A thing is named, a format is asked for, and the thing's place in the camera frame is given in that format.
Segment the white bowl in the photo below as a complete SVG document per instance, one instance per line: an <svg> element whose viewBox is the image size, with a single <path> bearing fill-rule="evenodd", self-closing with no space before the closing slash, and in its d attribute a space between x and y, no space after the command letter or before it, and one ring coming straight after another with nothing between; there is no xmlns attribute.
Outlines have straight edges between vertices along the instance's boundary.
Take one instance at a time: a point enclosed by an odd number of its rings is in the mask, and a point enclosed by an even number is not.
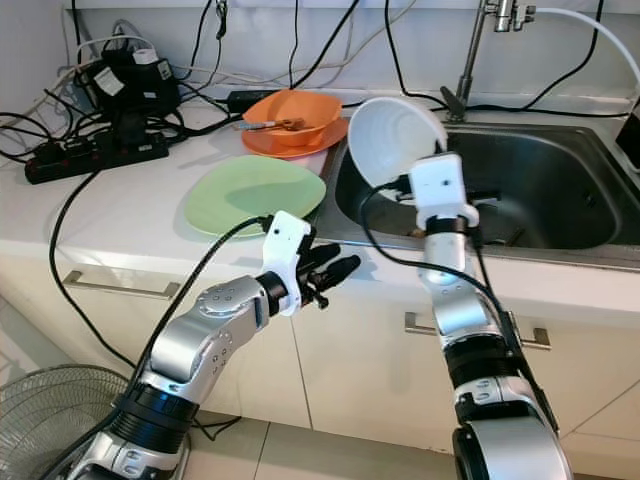
<svg viewBox="0 0 640 480"><path fill-rule="evenodd" d="M371 187L406 174L422 157L439 154L448 134L438 116L404 97L376 97L349 118L348 151Z"/></svg>

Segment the small black adapter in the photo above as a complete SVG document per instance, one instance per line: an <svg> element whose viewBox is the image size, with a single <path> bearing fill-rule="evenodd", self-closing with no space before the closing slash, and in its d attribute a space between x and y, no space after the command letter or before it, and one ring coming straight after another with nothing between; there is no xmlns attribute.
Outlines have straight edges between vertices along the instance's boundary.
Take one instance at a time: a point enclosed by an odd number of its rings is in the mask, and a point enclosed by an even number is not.
<svg viewBox="0 0 640 480"><path fill-rule="evenodd" d="M242 114L250 110L257 102L274 95L274 93L276 93L276 90L232 91L228 93L225 105L227 105L229 113Z"/></svg>

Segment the steel sink faucet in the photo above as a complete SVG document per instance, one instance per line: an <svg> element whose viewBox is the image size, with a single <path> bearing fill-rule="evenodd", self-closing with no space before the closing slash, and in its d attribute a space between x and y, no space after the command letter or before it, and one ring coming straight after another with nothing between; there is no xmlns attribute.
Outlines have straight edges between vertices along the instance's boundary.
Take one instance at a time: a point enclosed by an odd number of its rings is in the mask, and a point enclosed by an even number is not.
<svg viewBox="0 0 640 480"><path fill-rule="evenodd" d="M536 13L535 5L521 5L520 0L477 0L477 8L472 29L471 40L468 41L468 50L463 69L454 91L442 86L445 109L447 109L448 123L462 123L466 119L468 96L470 96L472 83L474 83L474 68L479 52L481 38L485 31L486 18L493 17L492 31L495 33L521 31L526 23L534 22Z"/></svg>

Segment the metal utensil with food residue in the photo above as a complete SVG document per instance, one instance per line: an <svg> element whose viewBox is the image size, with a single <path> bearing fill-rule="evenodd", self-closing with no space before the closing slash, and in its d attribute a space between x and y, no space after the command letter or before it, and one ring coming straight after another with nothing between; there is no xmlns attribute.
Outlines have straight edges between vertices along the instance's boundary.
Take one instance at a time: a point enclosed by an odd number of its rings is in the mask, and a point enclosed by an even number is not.
<svg viewBox="0 0 640 480"><path fill-rule="evenodd" d="M280 120L268 120L268 122L237 122L234 124L234 128L238 131L302 131L306 128L305 119L302 118L287 118Z"/></svg>

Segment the orange bowl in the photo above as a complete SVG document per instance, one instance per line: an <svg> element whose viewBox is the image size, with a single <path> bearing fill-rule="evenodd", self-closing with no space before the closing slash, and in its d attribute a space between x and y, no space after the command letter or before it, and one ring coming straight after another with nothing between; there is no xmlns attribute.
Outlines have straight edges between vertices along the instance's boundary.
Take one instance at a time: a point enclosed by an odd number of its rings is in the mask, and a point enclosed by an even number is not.
<svg viewBox="0 0 640 480"><path fill-rule="evenodd" d="M314 145L323 137L325 129L335 122L342 111L338 97L301 90L280 90L256 102L244 114L244 122L262 124L280 120L301 119L301 128L250 129L251 136L271 140L276 145L301 147Z"/></svg>

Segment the orange plate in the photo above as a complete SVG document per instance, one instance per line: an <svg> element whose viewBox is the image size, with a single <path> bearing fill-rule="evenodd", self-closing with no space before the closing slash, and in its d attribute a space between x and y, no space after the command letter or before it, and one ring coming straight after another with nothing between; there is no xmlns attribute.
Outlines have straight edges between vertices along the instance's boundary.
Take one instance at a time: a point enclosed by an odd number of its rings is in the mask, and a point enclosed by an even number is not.
<svg viewBox="0 0 640 480"><path fill-rule="evenodd" d="M243 146L252 154L268 156L268 157L300 157L310 154L316 154L337 145L346 137L349 127L349 118L340 116L328 127L323 129L320 136L315 141L308 142L302 146L285 146L283 143L270 140L269 134L253 133L252 131L243 131L241 133L241 141Z"/></svg>

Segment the black charger with white label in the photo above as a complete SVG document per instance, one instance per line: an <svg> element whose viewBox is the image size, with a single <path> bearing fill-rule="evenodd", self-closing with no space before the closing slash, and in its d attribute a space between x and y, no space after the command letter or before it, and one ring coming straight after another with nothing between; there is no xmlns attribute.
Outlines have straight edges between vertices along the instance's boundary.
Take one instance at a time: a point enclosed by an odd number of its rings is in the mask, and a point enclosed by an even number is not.
<svg viewBox="0 0 640 480"><path fill-rule="evenodd" d="M76 83L108 115L136 110L164 116L180 105L172 65L150 47L104 49L76 74Z"/></svg>

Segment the stainless steel sink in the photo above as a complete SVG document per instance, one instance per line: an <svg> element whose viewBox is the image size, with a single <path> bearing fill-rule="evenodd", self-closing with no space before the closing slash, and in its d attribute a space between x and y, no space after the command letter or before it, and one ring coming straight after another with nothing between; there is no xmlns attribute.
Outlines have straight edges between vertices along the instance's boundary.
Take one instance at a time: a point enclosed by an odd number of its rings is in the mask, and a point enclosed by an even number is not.
<svg viewBox="0 0 640 480"><path fill-rule="evenodd" d="M581 125L445 124L449 150L463 160L468 192L479 202L485 259L640 271L640 174ZM324 166L326 197L312 216L326 241L364 244L358 206L371 186L346 142ZM421 250L416 210L387 198L367 204L380 246Z"/></svg>

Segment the white kitchen cabinet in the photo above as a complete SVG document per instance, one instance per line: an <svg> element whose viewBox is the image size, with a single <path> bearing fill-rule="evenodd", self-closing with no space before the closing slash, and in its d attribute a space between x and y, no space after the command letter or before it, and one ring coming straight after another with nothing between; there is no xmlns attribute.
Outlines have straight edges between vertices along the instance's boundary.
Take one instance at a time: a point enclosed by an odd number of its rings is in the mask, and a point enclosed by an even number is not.
<svg viewBox="0 0 640 480"><path fill-rule="evenodd" d="M60 239L56 262L88 282L159 289L183 282L210 236L142 234L93 244ZM169 300L70 293L109 340L106 352L61 297L44 233L0 243L3 292L68 355L120 366L137 356ZM411 269L360 250L362 266L330 306L274 323L230 361L206 406L325 433L447 452L453 388ZM573 467L640 477L640 271L490 259L495 292L515 312L536 378L547 390Z"/></svg>

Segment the black water dispenser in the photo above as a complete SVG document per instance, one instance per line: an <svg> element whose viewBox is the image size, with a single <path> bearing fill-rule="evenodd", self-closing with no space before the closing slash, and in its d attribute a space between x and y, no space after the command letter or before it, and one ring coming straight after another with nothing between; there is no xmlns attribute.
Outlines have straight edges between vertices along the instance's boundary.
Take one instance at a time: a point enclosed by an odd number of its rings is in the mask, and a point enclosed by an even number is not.
<svg viewBox="0 0 640 480"><path fill-rule="evenodd" d="M614 143L622 152L618 163L640 178L640 106L625 116Z"/></svg>

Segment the black power strip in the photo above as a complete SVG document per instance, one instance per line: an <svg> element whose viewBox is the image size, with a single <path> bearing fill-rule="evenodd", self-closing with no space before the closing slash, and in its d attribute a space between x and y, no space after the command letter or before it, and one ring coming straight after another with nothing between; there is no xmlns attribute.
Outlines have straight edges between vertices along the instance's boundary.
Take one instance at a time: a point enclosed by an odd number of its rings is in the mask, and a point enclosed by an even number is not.
<svg viewBox="0 0 640 480"><path fill-rule="evenodd" d="M146 140L134 146L120 146L113 133L97 133L90 140L69 143L49 142L35 150L24 166L24 175L32 186L50 180L128 166L169 155L164 134L147 133Z"/></svg>

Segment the light green plate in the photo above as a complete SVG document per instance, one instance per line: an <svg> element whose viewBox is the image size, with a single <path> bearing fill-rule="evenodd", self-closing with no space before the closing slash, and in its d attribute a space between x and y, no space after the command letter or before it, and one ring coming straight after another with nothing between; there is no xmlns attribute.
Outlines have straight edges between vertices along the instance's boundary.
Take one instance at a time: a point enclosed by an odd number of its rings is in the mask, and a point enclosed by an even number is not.
<svg viewBox="0 0 640 480"><path fill-rule="evenodd" d="M197 180L182 216L198 232L221 236L243 220L279 211L306 218L325 193L324 180L303 166L275 157L229 157Z"/></svg>

